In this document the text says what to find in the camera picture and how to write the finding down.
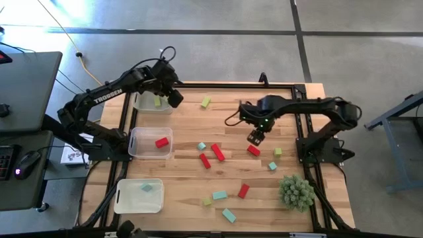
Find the wooden block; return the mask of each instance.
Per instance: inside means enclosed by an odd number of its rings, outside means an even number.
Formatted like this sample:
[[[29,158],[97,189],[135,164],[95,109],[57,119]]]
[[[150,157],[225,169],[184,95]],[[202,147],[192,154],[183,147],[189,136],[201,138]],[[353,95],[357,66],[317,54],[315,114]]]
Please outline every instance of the wooden block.
[[[156,141],[156,147],[157,148],[162,148],[165,145],[168,145],[169,141],[167,140],[167,138],[161,138],[159,140]]]
[[[153,189],[153,187],[150,184],[142,184],[141,189],[146,192],[149,192],[151,189]]]
[[[210,200],[210,198],[203,198],[203,204],[205,206],[209,206],[210,204],[212,204],[212,201]]]
[[[201,143],[199,143],[199,144],[197,145],[197,148],[198,148],[199,150],[203,150],[203,149],[205,149],[205,148],[206,148],[206,145],[205,145],[203,142],[201,142]]]
[[[219,159],[219,161],[225,160],[225,156],[222,154],[222,151],[220,151],[219,146],[217,146],[217,144],[211,145],[211,149],[216,154],[217,159]]]
[[[250,151],[250,153],[252,153],[253,155],[256,155],[256,156],[260,155],[260,150],[258,150],[256,147],[252,145],[250,145],[247,150]]]
[[[249,191],[250,186],[243,184],[241,186],[241,190],[238,193],[238,197],[240,198],[245,198],[245,194],[247,194],[247,192]]]
[[[208,106],[208,104],[210,103],[211,98],[210,97],[205,97],[203,99],[203,102],[201,103],[201,106],[206,108]]]
[[[227,198],[226,191],[219,191],[213,193],[213,200],[224,199]]]
[[[275,148],[275,156],[281,156],[282,155],[282,149],[281,148]]]
[[[231,211],[229,211],[229,209],[225,208],[224,211],[222,212],[222,214],[225,216],[226,219],[228,219],[228,221],[230,221],[231,223],[234,223],[235,220],[237,219],[237,217],[235,215],[233,215],[233,213]]]
[[[160,97],[159,97],[159,96],[157,96],[157,95],[155,95],[155,96],[154,96],[154,106],[155,106],[155,107],[159,107],[159,106],[161,106]]]
[[[205,167],[206,169],[210,169],[211,165],[210,165],[209,161],[207,160],[206,155],[201,154],[201,155],[200,155],[200,159],[201,159],[201,161],[203,161],[204,167]]]
[[[269,169],[270,169],[270,170],[275,170],[276,168],[278,168],[278,166],[276,166],[275,162],[271,162],[271,163],[269,164]]]

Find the red block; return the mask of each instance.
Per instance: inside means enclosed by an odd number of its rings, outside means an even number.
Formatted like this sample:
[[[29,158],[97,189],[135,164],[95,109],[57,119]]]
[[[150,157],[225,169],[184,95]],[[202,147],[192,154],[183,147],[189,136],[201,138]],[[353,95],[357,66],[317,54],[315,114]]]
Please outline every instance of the red block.
[[[213,152],[216,154],[217,159],[219,159],[219,161],[224,161],[225,160],[225,156],[222,154],[222,151],[220,151],[219,147],[217,146],[217,144],[213,144],[211,146],[211,149],[213,150]]]
[[[167,140],[167,138],[161,138],[159,140],[156,141],[156,147],[157,148],[162,148],[165,145],[168,145],[169,141]]]
[[[240,198],[245,198],[245,194],[247,194],[247,192],[249,191],[250,186],[243,184],[241,186],[241,190],[238,193],[238,197]]]
[[[204,167],[206,169],[210,169],[211,165],[210,165],[209,161],[207,160],[206,155],[201,154],[200,159],[201,159],[201,161],[203,161]]]
[[[256,156],[260,155],[260,151],[252,145],[250,145],[247,150],[250,151],[253,155],[256,155]]]

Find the light blue block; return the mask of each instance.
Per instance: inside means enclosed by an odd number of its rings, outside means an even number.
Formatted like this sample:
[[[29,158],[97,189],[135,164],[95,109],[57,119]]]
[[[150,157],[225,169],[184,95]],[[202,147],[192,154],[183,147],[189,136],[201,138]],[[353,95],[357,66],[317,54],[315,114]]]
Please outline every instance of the light blue block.
[[[141,189],[146,192],[149,192],[151,189],[153,189],[153,187],[150,184],[142,184]]]
[[[205,145],[203,142],[201,142],[201,143],[199,143],[199,144],[197,145],[197,148],[198,148],[199,150],[203,150],[203,149],[205,149],[205,148],[206,148],[206,145]]]
[[[233,215],[233,213],[231,211],[229,211],[229,209],[225,208],[224,211],[222,212],[222,214],[226,217],[226,219],[228,219],[231,223],[233,223],[237,217],[235,215]]]
[[[276,168],[278,168],[278,166],[276,166],[275,162],[271,162],[271,163],[269,164],[269,169],[270,169],[270,170],[275,170]]]
[[[226,191],[219,191],[213,193],[213,200],[227,198]]]

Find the keyboard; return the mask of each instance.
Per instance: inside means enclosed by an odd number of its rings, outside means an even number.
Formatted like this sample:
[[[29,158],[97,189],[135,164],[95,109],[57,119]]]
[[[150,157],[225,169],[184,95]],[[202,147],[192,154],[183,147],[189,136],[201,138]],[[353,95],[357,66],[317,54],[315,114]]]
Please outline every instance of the keyboard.
[[[19,150],[19,145],[0,145],[0,181],[9,179]]]

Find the artificial plant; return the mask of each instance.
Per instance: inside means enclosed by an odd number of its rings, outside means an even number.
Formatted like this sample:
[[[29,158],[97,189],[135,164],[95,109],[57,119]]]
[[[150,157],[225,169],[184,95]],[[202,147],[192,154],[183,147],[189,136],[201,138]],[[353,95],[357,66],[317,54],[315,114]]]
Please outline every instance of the artificial plant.
[[[297,208],[305,212],[313,205],[315,192],[309,181],[303,180],[298,175],[292,177],[284,176],[279,182],[280,200],[290,210]]]

